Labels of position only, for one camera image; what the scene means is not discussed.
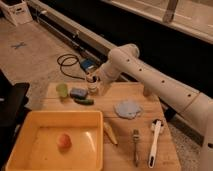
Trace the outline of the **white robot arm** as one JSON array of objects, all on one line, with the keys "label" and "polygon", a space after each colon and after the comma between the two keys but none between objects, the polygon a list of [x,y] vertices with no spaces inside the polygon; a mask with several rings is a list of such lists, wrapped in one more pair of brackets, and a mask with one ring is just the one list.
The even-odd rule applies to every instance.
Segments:
[{"label": "white robot arm", "polygon": [[92,74],[109,85],[126,73],[159,96],[204,136],[198,171],[213,171],[213,98],[145,64],[139,55],[135,44],[114,47]]}]

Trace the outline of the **cream gripper fingers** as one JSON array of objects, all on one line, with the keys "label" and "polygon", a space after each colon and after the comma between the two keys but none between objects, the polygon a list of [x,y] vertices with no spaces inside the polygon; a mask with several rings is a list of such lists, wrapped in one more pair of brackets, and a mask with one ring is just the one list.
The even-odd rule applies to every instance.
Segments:
[{"label": "cream gripper fingers", "polygon": [[87,74],[86,75],[86,81],[88,83],[97,83],[98,82],[98,77],[96,75]]}]

